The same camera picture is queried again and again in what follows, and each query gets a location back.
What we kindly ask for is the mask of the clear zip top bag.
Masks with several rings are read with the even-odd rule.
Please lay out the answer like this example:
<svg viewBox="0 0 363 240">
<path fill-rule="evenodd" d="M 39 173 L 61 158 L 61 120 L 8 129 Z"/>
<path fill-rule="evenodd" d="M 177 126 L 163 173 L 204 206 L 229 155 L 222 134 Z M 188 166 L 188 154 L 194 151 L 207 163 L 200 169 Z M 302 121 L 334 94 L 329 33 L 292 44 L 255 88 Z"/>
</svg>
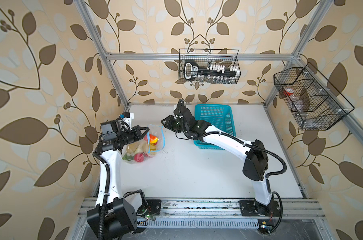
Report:
<svg viewBox="0 0 363 240">
<path fill-rule="evenodd" d="M 164 134 L 164 127 L 156 126 L 156 125 L 148 125 L 148 128 L 150 129 L 149 132 L 144 136 L 144 138 L 142 140 L 138 141 L 138 142 L 140 142 L 142 144 L 142 148 L 143 148 L 142 153 L 145 154 L 145 160 L 155 157 L 155 155 L 157 153 L 159 153 L 160 151 L 163 150 L 163 148 L 165 147 L 165 143 L 166 143 L 165 134 Z M 147 152 L 144 152 L 144 145 L 149 145 L 148 138 L 147 138 L 148 134 L 152 134 L 154 136 L 157 136 L 159 141 L 158 141 L 158 143 L 156 145 L 157 150 L 147 153 Z M 128 163 L 137 163 L 137 162 L 134 161 L 134 156 L 127 155 L 126 148 L 124 150 L 124 154 L 123 154 L 122 159 L 123 159 L 123 161 L 126 161 Z"/>
</svg>

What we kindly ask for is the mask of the red tomato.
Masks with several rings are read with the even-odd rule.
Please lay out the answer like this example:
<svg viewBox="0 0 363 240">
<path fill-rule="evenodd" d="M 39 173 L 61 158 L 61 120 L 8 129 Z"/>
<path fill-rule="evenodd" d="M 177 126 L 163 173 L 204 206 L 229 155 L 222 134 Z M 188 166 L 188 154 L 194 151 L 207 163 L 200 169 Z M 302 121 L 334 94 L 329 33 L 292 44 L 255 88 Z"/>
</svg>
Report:
<svg viewBox="0 0 363 240">
<path fill-rule="evenodd" d="M 145 160 L 145 154 L 144 153 L 137 153 L 134 155 L 134 161 L 137 163 L 141 163 Z"/>
</svg>

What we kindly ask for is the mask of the red yellow mango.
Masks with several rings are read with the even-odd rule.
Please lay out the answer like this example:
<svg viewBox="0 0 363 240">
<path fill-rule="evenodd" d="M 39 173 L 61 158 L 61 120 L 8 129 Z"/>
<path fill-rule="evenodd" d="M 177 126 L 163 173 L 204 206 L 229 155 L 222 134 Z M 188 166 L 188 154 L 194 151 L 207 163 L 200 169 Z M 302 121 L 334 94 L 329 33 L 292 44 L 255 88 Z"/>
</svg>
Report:
<svg viewBox="0 0 363 240">
<path fill-rule="evenodd" d="M 158 143 L 158 141 L 159 141 L 158 137 L 157 136 L 154 136 L 152 134 L 148 134 L 147 138 L 148 138 L 148 143 L 150 145 L 156 146 L 157 143 Z"/>
</svg>

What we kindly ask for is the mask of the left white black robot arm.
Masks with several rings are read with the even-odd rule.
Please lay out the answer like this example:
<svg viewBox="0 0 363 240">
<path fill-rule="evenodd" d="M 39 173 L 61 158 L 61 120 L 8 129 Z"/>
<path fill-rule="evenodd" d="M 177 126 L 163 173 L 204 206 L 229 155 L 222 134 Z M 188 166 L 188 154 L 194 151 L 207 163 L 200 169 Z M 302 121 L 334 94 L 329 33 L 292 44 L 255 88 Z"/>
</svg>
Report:
<svg viewBox="0 0 363 240">
<path fill-rule="evenodd" d="M 125 198 L 121 163 L 124 146 L 142 140 L 148 127 L 131 127 L 131 120 L 118 118 L 101 124 L 99 142 L 92 155 L 101 164 L 99 193 L 95 207 L 87 211 L 87 222 L 99 240 L 112 240 L 137 229 L 138 210 L 147 200 L 142 190 Z"/>
</svg>

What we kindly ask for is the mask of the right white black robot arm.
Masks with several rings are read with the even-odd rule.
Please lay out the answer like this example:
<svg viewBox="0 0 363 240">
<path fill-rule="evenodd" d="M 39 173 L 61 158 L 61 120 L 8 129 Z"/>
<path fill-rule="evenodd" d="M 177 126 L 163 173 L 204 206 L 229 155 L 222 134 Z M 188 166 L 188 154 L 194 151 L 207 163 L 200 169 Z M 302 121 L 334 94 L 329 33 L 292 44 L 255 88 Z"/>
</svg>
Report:
<svg viewBox="0 0 363 240">
<path fill-rule="evenodd" d="M 270 190 L 269 177 L 282 175 L 287 170 L 287 165 L 280 156 L 266 150 L 259 140 L 242 140 L 217 128 L 211 122 L 196 119 L 183 99 L 174 106 L 174 114 L 161 120 L 161 123 L 176 134 L 184 134 L 186 140 L 215 145 L 242 160 L 242 172 L 252 181 L 255 209 L 259 212 L 265 211 L 266 214 L 271 212 L 273 195 L 277 193 Z M 268 173 L 268 156 L 277 159 L 282 164 L 282 169 Z"/>
</svg>

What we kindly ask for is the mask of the teal plastic basket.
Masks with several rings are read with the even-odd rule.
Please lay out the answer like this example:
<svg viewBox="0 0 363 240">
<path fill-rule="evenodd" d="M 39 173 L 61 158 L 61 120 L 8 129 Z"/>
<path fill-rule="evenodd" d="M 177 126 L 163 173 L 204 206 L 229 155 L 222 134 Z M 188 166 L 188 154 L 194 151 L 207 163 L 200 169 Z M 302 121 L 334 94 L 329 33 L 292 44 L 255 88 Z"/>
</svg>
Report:
<svg viewBox="0 0 363 240">
<path fill-rule="evenodd" d="M 236 137 L 232 109 L 228 105 L 199 104 L 194 108 L 196 120 L 204 120 Z"/>
</svg>

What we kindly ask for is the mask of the red capped bottle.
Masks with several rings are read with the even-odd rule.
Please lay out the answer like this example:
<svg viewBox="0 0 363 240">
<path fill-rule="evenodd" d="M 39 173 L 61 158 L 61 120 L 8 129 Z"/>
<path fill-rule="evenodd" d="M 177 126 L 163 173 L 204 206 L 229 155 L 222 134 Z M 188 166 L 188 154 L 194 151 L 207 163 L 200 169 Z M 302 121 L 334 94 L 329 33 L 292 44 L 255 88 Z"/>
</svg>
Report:
<svg viewBox="0 0 363 240">
<path fill-rule="evenodd" d="M 295 102 L 295 101 L 298 101 L 299 100 L 299 97 L 297 97 L 295 95 L 295 90 L 293 88 L 283 88 L 282 90 L 282 96 L 285 98 L 285 99 L 289 99 L 291 100 L 292 102 Z"/>
</svg>

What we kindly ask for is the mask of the black handled tool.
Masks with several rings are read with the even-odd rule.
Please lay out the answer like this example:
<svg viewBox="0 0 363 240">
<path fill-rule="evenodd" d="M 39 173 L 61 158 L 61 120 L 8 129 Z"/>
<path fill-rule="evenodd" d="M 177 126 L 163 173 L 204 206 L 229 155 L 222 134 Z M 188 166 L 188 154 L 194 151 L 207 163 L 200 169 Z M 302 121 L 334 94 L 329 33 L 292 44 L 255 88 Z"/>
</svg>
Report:
<svg viewBox="0 0 363 240">
<path fill-rule="evenodd" d="M 182 69 L 186 80 L 198 81 L 235 81 L 240 77 L 240 69 L 237 66 L 226 67 L 208 63 L 206 67 L 199 65 L 196 61 L 186 61 Z"/>
</svg>

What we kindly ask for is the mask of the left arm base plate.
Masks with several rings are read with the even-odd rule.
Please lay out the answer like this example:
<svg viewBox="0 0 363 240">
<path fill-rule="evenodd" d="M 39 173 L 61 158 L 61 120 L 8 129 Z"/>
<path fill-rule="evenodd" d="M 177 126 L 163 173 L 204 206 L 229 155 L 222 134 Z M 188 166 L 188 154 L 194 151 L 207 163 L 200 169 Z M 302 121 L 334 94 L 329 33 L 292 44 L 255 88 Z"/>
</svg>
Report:
<svg viewBox="0 0 363 240">
<path fill-rule="evenodd" d="M 162 201 L 160 199 L 149 199 L 145 202 L 139 195 L 132 195 L 126 197 L 125 200 L 134 207 L 139 217 L 152 218 L 161 212 Z"/>
</svg>

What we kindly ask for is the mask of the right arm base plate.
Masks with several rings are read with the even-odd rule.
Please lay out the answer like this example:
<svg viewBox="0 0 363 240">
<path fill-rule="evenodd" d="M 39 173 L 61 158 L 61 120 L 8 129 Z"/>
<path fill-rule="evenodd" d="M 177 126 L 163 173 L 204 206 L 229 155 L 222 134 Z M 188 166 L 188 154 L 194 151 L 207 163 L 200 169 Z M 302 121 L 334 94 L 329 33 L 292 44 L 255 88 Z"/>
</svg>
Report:
<svg viewBox="0 0 363 240">
<path fill-rule="evenodd" d="M 274 199 L 268 205 L 263 205 L 256 200 L 241 200 L 238 202 L 243 217 L 279 217 L 282 207 Z"/>
</svg>

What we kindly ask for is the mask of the aluminium front rail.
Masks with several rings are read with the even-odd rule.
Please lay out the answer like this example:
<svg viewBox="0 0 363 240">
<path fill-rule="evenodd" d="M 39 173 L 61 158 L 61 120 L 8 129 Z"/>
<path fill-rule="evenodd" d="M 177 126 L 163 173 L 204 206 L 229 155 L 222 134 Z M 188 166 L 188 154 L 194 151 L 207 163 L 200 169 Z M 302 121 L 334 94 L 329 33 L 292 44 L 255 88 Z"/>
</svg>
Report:
<svg viewBox="0 0 363 240">
<path fill-rule="evenodd" d="M 147 198 L 147 202 L 150 216 L 159 218 L 268 219 L 278 218 L 282 210 L 283 219 L 325 219 L 320 203 L 311 199 L 282 199 L 282 207 L 275 201 L 273 213 L 265 216 L 253 209 L 251 199 Z"/>
</svg>

